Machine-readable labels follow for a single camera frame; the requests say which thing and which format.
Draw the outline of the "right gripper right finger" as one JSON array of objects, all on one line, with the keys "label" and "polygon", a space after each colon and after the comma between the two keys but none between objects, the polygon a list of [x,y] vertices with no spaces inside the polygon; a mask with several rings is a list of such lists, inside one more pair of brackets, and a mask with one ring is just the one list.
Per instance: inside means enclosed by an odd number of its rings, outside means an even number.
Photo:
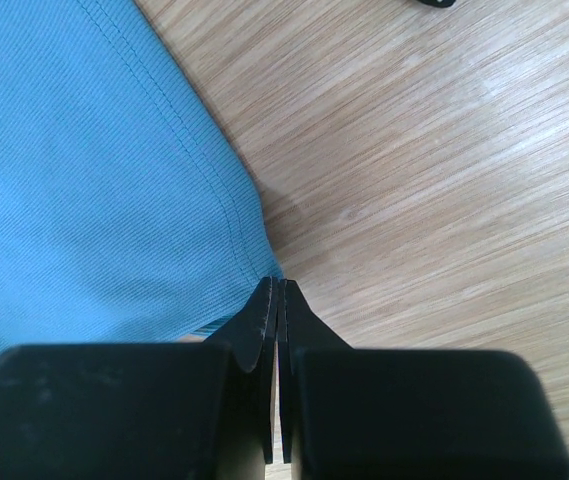
[{"label": "right gripper right finger", "polygon": [[284,280],[279,373],[296,479],[569,479],[544,388],[514,353],[354,348]]}]

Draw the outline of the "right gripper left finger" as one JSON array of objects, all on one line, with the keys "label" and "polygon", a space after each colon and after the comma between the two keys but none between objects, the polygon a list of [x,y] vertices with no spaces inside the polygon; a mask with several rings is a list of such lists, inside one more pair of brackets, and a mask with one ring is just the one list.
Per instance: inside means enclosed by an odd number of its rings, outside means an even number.
[{"label": "right gripper left finger", "polygon": [[0,354],[0,479],[261,479],[273,460],[278,282],[191,343]]}]

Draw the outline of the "light blue tank top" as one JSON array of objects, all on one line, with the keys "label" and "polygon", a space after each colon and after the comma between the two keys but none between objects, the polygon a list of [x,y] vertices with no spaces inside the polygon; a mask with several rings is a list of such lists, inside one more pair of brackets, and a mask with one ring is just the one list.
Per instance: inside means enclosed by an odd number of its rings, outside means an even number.
[{"label": "light blue tank top", "polygon": [[0,352],[209,332],[280,267],[257,189],[131,1],[0,1]]}]

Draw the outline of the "black white striped tank top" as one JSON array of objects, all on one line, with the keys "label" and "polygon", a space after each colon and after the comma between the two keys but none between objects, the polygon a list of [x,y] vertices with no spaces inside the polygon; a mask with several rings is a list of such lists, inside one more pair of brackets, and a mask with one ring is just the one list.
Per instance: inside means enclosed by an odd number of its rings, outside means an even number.
[{"label": "black white striped tank top", "polygon": [[419,3],[438,9],[445,9],[452,7],[456,0],[417,0]]}]

